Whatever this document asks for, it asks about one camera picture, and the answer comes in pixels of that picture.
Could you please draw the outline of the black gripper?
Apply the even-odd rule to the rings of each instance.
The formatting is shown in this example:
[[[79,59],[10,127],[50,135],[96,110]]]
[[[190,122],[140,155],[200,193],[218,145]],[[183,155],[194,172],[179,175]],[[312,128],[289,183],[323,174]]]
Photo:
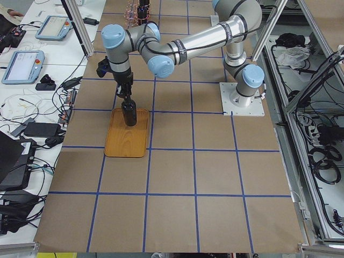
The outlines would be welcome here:
[[[130,97],[132,95],[133,73],[131,70],[124,72],[113,72],[113,78],[118,83],[116,96],[119,98]]]

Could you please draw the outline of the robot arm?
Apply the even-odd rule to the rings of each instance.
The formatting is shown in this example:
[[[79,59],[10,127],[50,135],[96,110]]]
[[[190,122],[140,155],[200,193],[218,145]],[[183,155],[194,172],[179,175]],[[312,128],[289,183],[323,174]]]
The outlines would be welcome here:
[[[117,95],[129,101],[133,84],[130,53],[139,52],[156,78],[166,78],[176,65],[226,47],[224,67],[238,83],[233,104],[243,106],[243,100],[253,98],[264,79],[263,70],[247,61],[243,49],[243,42],[260,27],[262,10],[257,1],[213,1],[212,5],[219,16],[217,25],[166,44],[160,43],[154,22],[128,30],[118,24],[106,25],[101,36],[107,56],[98,64],[98,76],[112,73],[120,87]]]

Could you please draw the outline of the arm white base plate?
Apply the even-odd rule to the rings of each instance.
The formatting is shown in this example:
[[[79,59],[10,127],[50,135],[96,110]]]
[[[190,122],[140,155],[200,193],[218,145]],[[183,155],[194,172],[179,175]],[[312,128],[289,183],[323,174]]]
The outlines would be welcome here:
[[[210,15],[210,22],[211,26],[215,26],[219,23],[219,16],[218,15]]]
[[[265,115],[259,89],[255,95],[243,97],[237,92],[237,83],[220,82],[220,95],[224,116],[263,117]]]

